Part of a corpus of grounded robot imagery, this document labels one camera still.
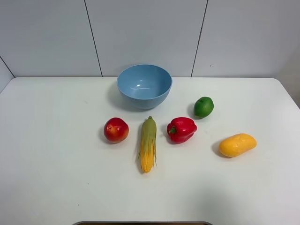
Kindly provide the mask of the corn cob with husk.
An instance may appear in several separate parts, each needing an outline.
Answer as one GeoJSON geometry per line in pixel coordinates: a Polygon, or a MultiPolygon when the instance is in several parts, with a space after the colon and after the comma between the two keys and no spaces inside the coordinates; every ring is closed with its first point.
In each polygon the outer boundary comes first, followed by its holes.
{"type": "Polygon", "coordinates": [[[140,162],[141,172],[149,173],[156,164],[157,125],[154,119],[149,116],[141,127],[140,147],[137,159],[140,162]]]}

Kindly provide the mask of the blue plastic bowl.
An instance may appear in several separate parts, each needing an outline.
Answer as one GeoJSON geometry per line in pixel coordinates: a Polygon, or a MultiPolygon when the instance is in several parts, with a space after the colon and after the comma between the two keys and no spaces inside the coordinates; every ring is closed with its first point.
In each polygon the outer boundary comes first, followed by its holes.
{"type": "Polygon", "coordinates": [[[125,69],[118,76],[116,84],[126,102],[133,107],[148,110],[166,99],[173,79],[161,67],[140,64],[125,69]]]}

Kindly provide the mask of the green lime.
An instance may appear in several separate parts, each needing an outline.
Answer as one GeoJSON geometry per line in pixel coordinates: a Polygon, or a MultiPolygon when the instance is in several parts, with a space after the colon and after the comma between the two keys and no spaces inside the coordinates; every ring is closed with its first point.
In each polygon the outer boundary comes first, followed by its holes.
{"type": "Polygon", "coordinates": [[[194,104],[194,115],[200,119],[209,116],[214,109],[214,103],[210,97],[201,97],[194,104]]]}

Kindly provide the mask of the red bell pepper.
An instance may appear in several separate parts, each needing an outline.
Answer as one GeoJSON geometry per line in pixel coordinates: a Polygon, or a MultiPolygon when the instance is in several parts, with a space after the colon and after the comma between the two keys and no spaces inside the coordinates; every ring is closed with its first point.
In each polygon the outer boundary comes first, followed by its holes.
{"type": "Polygon", "coordinates": [[[197,131],[197,126],[194,121],[187,117],[174,118],[167,125],[167,133],[170,140],[175,143],[184,143],[191,138],[197,131]]]}

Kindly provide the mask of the yellow mango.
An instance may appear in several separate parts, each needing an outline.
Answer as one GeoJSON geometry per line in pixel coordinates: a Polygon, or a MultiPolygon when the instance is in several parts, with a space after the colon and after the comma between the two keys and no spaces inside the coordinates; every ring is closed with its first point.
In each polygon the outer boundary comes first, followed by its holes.
{"type": "Polygon", "coordinates": [[[234,158],[257,146],[254,137],[248,134],[236,134],[221,141],[219,151],[222,155],[234,158]]]}

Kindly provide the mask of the red apple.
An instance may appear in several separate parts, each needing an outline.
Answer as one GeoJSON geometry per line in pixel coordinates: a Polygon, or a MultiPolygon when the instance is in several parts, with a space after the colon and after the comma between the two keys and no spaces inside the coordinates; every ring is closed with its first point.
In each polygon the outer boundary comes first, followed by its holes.
{"type": "Polygon", "coordinates": [[[111,118],[104,126],[104,136],[112,143],[120,143],[127,138],[129,134],[128,124],[121,118],[111,118]]]}

